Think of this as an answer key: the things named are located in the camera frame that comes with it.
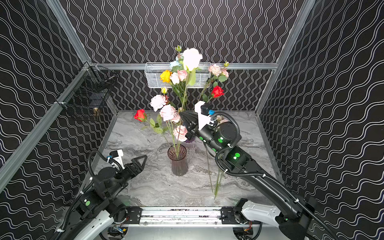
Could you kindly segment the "large pink peony spray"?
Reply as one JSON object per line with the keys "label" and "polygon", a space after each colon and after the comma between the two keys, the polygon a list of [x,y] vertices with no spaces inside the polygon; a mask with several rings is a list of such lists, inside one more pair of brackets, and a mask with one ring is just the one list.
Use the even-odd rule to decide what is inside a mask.
{"label": "large pink peony spray", "polygon": [[157,119],[149,121],[155,133],[165,136],[171,134],[172,146],[169,151],[169,158],[174,161],[183,159],[186,156],[182,150],[182,142],[187,140],[187,128],[182,125],[179,111],[174,107],[168,97],[168,89],[161,88],[161,93],[154,96],[150,102],[153,110],[158,113]]}

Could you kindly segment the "pink peony spray stem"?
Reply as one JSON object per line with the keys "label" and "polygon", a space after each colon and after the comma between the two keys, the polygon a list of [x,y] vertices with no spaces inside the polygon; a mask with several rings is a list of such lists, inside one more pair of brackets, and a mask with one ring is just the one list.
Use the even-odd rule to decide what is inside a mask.
{"label": "pink peony spray stem", "polygon": [[228,66],[229,62],[225,62],[223,66],[219,66],[218,64],[209,66],[210,76],[203,86],[199,100],[203,101],[203,94],[210,95],[214,87],[219,86],[219,83],[224,83],[229,79]]}

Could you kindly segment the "yellow rose stem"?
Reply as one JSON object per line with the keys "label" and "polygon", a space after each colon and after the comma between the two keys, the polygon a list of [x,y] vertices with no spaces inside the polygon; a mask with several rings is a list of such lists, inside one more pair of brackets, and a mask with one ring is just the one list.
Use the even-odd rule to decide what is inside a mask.
{"label": "yellow rose stem", "polygon": [[[171,84],[170,84],[170,82],[171,82],[171,80],[170,80],[171,74],[172,74],[172,73],[171,73],[169,70],[166,70],[166,71],[164,71],[164,72],[160,75],[160,79],[161,79],[161,81],[162,81],[163,83],[167,83],[167,84],[169,84],[170,87],[171,87]],[[185,88],[185,100],[184,100],[184,105],[183,105],[183,107],[181,107],[181,106],[178,107],[178,111],[179,111],[179,113],[180,113],[180,112],[183,112],[183,111],[185,110],[186,100],[187,100],[187,86],[186,86],[186,88]]]}

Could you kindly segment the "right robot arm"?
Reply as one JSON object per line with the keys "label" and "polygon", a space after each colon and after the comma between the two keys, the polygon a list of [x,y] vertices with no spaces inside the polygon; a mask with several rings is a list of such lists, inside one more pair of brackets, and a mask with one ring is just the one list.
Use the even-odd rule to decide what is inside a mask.
{"label": "right robot arm", "polygon": [[180,114],[187,128],[187,138],[199,138],[215,151],[215,162],[220,170],[251,184],[273,205],[261,206],[241,200],[237,210],[246,221],[258,221],[277,227],[290,240],[309,238],[309,224],[314,220],[314,203],[296,197],[277,179],[267,173],[250,154],[238,147],[241,131],[238,123],[225,112],[208,116],[208,123],[200,124],[200,116],[190,111]]}

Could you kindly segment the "cream white rose stem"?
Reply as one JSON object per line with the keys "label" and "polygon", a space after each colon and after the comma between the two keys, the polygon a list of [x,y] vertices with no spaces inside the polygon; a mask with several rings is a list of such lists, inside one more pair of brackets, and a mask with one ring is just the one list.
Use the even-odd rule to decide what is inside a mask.
{"label": "cream white rose stem", "polygon": [[172,87],[174,93],[179,97],[180,102],[181,102],[181,107],[183,107],[184,100],[185,100],[185,89],[183,90],[179,85],[178,73],[171,74],[170,80],[171,80],[171,82],[170,82],[171,87]]}

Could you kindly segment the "dark pink glass vase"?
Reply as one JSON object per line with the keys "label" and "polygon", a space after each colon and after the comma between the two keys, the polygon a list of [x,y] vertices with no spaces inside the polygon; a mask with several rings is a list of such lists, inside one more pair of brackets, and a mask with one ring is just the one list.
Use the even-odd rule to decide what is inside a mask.
{"label": "dark pink glass vase", "polygon": [[172,173],[175,176],[181,177],[184,176],[188,170],[188,161],[187,161],[187,149],[180,145],[179,153],[177,154],[177,149],[174,146],[171,146],[168,149],[167,155],[171,160]]}

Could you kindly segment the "white flower stem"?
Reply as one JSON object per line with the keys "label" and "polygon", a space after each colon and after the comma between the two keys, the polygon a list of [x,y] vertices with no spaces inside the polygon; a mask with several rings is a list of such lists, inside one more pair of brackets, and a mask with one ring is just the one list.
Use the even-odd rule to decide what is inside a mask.
{"label": "white flower stem", "polygon": [[177,45],[175,47],[175,50],[176,50],[177,56],[173,62],[170,62],[170,72],[172,74],[176,73],[177,71],[182,71],[187,69],[186,67],[184,67],[184,53],[183,53],[182,46]]}

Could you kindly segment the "small red rose stem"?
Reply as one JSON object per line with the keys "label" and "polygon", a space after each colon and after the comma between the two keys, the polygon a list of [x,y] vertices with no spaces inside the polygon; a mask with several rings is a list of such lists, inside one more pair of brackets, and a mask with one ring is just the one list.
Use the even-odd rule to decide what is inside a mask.
{"label": "small red rose stem", "polygon": [[144,129],[147,127],[151,128],[156,134],[162,136],[169,145],[171,144],[166,137],[166,133],[170,130],[170,128],[165,124],[160,114],[157,114],[156,118],[153,119],[144,109],[140,109],[137,110],[134,118],[145,124]]}

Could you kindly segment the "cream pink rose stem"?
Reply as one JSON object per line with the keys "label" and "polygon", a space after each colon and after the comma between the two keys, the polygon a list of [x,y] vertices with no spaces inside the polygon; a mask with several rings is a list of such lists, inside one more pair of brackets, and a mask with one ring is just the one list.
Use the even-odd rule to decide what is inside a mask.
{"label": "cream pink rose stem", "polygon": [[203,59],[202,55],[197,49],[186,49],[184,52],[184,67],[187,69],[187,88],[196,83],[196,70],[199,67],[200,61]]}

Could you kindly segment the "pink spray flower stem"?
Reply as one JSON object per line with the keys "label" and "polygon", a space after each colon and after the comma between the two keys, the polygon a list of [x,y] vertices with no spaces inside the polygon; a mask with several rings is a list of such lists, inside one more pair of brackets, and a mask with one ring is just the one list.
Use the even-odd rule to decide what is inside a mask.
{"label": "pink spray flower stem", "polygon": [[[226,120],[223,116],[218,116],[218,124],[222,124],[222,123],[225,123],[227,122],[228,120]],[[220,185],[221,185],[221,180],[222,180],[222,170],[218,170],[218,176],[217,176],[217,180],[216,180],[216,184],[215,184],[215,189],[214,189],[214,199],[217,198],[218,196],[218,193],[219,193],[219,189],[220,189]]]}

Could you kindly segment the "pink rosebud stem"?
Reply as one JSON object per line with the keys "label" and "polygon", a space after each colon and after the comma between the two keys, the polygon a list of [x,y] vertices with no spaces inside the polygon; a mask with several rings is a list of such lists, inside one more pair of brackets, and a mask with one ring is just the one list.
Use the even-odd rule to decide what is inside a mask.
{"label": "pink rosebud stem", "polygon": [[185,70],[178,71],[179,85],[184,90],[187,85],[188,73]]}

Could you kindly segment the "large red rose stem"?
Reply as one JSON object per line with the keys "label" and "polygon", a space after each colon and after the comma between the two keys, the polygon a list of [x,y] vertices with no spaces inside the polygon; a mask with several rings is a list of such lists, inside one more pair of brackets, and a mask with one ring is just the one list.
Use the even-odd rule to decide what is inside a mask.
{"label": "large red rose stem", "polygon": [[213,88],[210,95],[203,94],[203,101],[208,103],[210,100],[219,98],[223,95],[224,95],[224,90],[221,87],[216,86]]}

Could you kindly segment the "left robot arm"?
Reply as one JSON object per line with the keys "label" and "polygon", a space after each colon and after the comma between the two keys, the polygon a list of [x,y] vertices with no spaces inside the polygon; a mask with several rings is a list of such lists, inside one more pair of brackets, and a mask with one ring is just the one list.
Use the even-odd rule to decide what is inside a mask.
{"label": "left robot arm", "polygon": [[128,207],[118,196],[144,170],[148,157],[139,156],[124,164],[121,151],[107,157],[95,153],[109,166],[98,173],[89,168],[91,182],[67,210],[55,240],[92,240],[111,225],[117,225],[121,232],[124,224],[140,223],[142,208]]}

